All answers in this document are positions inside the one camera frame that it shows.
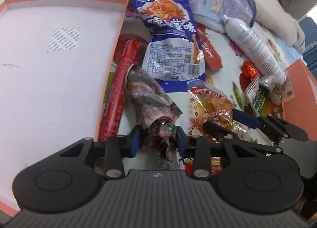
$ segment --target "crumpled wrapper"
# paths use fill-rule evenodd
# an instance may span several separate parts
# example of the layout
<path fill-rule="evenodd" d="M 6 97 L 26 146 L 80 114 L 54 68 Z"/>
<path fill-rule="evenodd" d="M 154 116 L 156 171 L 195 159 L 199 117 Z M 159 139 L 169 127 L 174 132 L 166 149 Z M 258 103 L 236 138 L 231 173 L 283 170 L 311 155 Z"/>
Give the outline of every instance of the crumpled wrapper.
<path fill-rule="evenodd" d="M 253 81 L 260 73 L 259 70 L 255 68 L 252 61 L 244 61 L 241 66 L 241 70 L 244 76 L 249 78 L 251 81 Z"/>
<path fill-rule="evenodd" d="M 269 98 L 272 103 L 280 105 L 282 101 L 282 86 L 278 83 L 277 79 L 273 75 L 264 76 L 259 80 L 260 85 L 265 87 L 269 91 Z"/>
<path fill-rule="evenodd" d="M 182 114 L 180 109 L 158 82 L 138 66 L 132 66 L 127 75 L 126 94 L 137 123 L 147 132 L 142 146 L 157 150 L 158 169 L 178 170 L 175 121 Z"/>

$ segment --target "transparent plastic bag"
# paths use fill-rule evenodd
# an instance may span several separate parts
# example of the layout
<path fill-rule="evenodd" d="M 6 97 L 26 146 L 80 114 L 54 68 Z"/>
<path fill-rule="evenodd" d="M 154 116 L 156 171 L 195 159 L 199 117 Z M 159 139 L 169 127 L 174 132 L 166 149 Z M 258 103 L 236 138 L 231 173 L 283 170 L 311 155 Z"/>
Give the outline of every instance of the transparent plastic bag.
<path fill-rule="evenodd" d="M 189 0 L 189 4 L 196 22 L 220 33 L 225 33 L 223 15 L 243 20 L 250 28 L 256 16 L 254 0 Z"/>
<path fill-rule="evenodd" d="M 264 76 L 260 78 L 259 83 L 269 91 L 268 96 L 272 103 L 279 106 L 282 102 L 283 88 L 278 83 L 277 79 L 273 75 Z"/>
<path fill-rule="evenodd" d="M 178 170 L 175 121 L 182 114 L 180 109 L 155 79 L 135 65 L 126 78 L 126 94 L 137 123 L 147 132 L 142 146 L 157 150 L 159 169 Z"/>

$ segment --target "red wrapper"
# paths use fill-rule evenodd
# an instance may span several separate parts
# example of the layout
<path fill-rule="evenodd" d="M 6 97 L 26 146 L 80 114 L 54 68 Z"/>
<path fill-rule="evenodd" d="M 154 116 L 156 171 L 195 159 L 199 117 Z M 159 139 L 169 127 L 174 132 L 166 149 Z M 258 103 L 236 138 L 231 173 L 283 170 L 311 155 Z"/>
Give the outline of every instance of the red wrapper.
<path fill-rule="evenodd" d="M 198 29 L 198 35 L 201 42 L 203 56 L 211 70 L 217 71 L 222 68 L 221 58 L 211 45 L 209 39 Z"/>
<path fill-rule="evenodd" d="M 210 161 L 211 161 L 211 173 L 220 174 L 222 171 L 222 167 L 220 164 L 220 157 L 211 157 Z M 193 169 L 193 163 L 194 161 L 191 159 L 185 160 L 185 170 L 188 176 L 191 175 L 191 171 Z"/>
<path fill-rule="evenodd" d="M 254 67 L 254 63 L 252 61 L 244 61 L 241 70 L 244 76 L 249 78 L 251 81 L 253 81 L 259 74 L 259 70 Z"/>
<path fill-rule="evenodd" d="M 137 42 L 130 39 L 126 43 L 111 85 L 110 95 L 99 130 L 100 141 L 105 141 L 109 137 L 117 135 L 123 111 L 126 73 L 129 67 L 134 64 L 136 55 Z"/>

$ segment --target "barcode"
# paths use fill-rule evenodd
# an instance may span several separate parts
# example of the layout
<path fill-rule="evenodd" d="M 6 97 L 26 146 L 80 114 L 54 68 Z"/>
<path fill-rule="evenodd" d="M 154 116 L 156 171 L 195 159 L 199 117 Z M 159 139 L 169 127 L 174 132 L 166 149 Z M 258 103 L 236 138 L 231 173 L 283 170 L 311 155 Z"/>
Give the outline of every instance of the barcode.
<path fill-rule="evenodd" d="M 184 63 L 191 63 L 191 54 L 185 54 Z"/>
<path fill-rule="evenodd" d="M 188 75 L 189 76 L 200 75 L 199 64 L 190 64 L 188 66 Z"/>
<path fill-rule="evenodd" d="M 292 95 L 293 95 L 293 91 L 292 91 L 292 90 L 288 91 L 288 92 L 286 93 L 286 95 L 287 95 L 288 97 L 292 96 Z"/>

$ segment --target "blue snack bag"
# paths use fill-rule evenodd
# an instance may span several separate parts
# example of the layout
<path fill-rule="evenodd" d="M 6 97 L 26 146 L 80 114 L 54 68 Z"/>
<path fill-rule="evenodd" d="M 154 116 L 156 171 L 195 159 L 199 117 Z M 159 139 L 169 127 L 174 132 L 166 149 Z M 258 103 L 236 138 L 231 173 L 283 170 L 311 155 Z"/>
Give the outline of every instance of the blue snack bag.
<path fill-rule="evenodd" d="M 165 92 L 187 91 L 187 81 L 205 80 L 205 60 L 188 0 L 131 0 L 152 39 L 142 69 Z"/>

